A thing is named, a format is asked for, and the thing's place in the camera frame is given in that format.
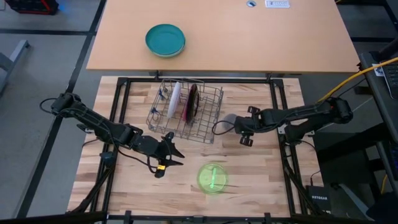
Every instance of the wooden table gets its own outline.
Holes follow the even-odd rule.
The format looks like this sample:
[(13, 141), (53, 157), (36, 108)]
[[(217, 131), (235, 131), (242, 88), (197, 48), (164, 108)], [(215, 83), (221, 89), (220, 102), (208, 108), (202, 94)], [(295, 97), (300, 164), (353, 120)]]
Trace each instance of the wooden table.
[[(114, 98), (117, 77), (103, 77), (96, 97), (94, 110), (109, 117)], [(303, 105), (299, 80), (284, 79), (288, 106)], [(148, 130), (146, 118), (157, 94), (160, 83), (133, 83), (129, 93), (125, 123), (144, 130), (145, 135), (160, 139), (159, 133)], [(248, 106), (271, 108), (270, 88), (265, 84), (217, 83), (224, 90), (221, 120), (228, 113), (247, 116)], [(87, 135), (86, 141), (94, 139)], [(228, 133), (216, 136), (214, 144), (174, 138), (176, 148), (185, 155), (181, 167), (169, 167), (161, 179), (156, 179), (148, 167), (122, 155), (118, 156), (113, 188), (109, 203), (110, 214), (124, 214), (131, 210), (134, 215), (204, 215), (223, 217), (289, 217), (282, 163), (277, 132), (255, 134), (253, 147), (239, 144), (240, 136)], [(68, 209), (75, 208), (95, 183), (103, 143), (87, 144), (82, 151), (80, 164), (73, 185)], [(134, 151), (123, 152), (145, 160)], [(297, 146), (297, 156), (304, 185), (310, 183), (311, 174), (319, 171), (317, 155), (308, 144)], [(206, 195), (197, 185), (200, 167), (209, 162), (221, 164), (229, 175), (224, 193)], [(322, 185), (320, 174), (314, 175), (315, 185)], [(300, 211), (297, 191), (293, 186), (296, 211)], [(99, 197), (99, 208), (103, 201)]]
[[(231, 72), (358, 71), (358, 56), (334, 0), (109, 0), (87, 69)], [(145, 44), (158, 24), (179, 27), (185, 50), (159, 58)]]

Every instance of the dish rack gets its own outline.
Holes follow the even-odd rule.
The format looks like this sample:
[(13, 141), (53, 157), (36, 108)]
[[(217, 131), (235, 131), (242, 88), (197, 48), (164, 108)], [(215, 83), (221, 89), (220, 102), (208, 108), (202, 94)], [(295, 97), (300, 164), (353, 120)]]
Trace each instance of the dish rack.
[[(181, 93), (175, 113), (168, 118), (170, 99), (177, 82), (181, 83)], [(198, 112), (190, 123), (186, 123), (182, 113), (193, 84), (196, 84), (199, 90)], [(176, 137), (212, 144), (214, 134), (211, 129), (220, 115), (223, 93), (222, 87), (206, 86), (205, 82), (200, 80), (163, 79), (147, 117), (148, 128), (156, 133), (166, 134), (171, 131)]]

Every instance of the label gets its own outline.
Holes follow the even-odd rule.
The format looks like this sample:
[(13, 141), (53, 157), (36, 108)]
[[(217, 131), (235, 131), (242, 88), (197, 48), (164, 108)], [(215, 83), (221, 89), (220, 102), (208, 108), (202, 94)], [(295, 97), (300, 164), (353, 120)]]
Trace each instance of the label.
[(290, 8), (289, 1), (270, 1), (266, 0), (266, 7), (269, 8)]
[(376, 74), (376, 76), (384, 77), (384, 70), (382, 67), (375, 68), (374, 73)]

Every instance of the gray floor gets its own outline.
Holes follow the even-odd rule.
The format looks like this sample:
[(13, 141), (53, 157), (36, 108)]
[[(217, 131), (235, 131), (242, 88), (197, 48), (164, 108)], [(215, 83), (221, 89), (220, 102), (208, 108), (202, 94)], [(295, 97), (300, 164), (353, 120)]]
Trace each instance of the gray floor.
[[(88, 31), (100, 0), (58, 0), (58, 2), (61, 10), (56, 16), (23, 15), (7, 7), (5, 11), (0, 11), (0, 29)], [(394, 37), (396, 35), (381, 7), (339, 6), (339, 10), (352, 36)], [(0, 34), (0, 52), (9, 55), (21, 39), (27, 39), (32, 47), (21, 58), (0, 98), (0, 145), (2, 145), (0, 219), (15, 215), (16, 207), (25, 191), (53, 120), (52, 116), (39, 110), (38, 104), (45, 98), (58, 96), (66, 89), (85, 37)], [(358, 52), (379, 50), (383, 45), (355, 43)], [(93, 106), (102, 75), (146, 75), (137, 72), (89, 72), (84, 69), (87, 59), (88, 57), (78, 77), (74, 93), (79, 94), (89, 107)], [(175, 73), (166, 73), (166, 75), (175, 75)], [(179, 73), (178, 75), (236, 76), (237, 74)], [(238, 75), (262, 76), (262, 74)], [(339, 74), (299, 76), (305, 103), (311, 104), (317, 101), (346, 77), (347, 75)], [(351, 107), (355, 108), (369, 97), (357, 96), (350, 91), (345, 98)], [(355, 112), (354, 120), (350, 124), (332, 125), (321, 131), (354, 133), (380, 122), (376, 105), (371, 100)], [(63, 121), (29, 216), (65, 212), (85, 137), (76, 128), (76, 124), (77, 122), (72, 119)], [(343, 207), (334, 210), (335, 214), (342, 217), (361, 217), (341, 192), (333, 192), (332, 197), (335, 207)]]

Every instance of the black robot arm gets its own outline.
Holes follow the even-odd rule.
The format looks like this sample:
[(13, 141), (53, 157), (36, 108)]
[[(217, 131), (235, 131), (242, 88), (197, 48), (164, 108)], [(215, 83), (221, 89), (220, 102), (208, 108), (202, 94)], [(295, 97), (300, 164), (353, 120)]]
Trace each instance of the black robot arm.
[[(265, 133), (286, 124), (285, 140), (290, 144), (297, 144), (305, 133), (316, 131), (329, 123), (345, 124), (352, 120), (353, 113), (346, 100), (329, 98), (321, 103), (300, 106), (287, 110), (265, 109), (260, 110), (250, 106), (250, 117), (236, 117), (234, 129), (241, 134), (241, 144), (252, 146), (250, 136), (254, 133)], [(299, 125), (290, 122), (308, 119)]]
[(184, 158), (175, 148), (172, 139), (174, 133), (168, 133), (158, 142), (151, 136), (143, 136), (143, 131), (130, 124), (116, 124), (101, 116), (84, 105), (80, 97), (73, 93), (62, 93), (51, 105), (51, 112), (55, 116), (64, 118), (75, 118), (87, 128), (94, 130), (96, 137), (115, 146), (132, 149), (136, 152), (153, 157), (158, 160), (159, 166), (155, 176), (163, 177), (165, 168), (168, 166), (183, 165), (180, 162), (167, 159), (169, 155)]

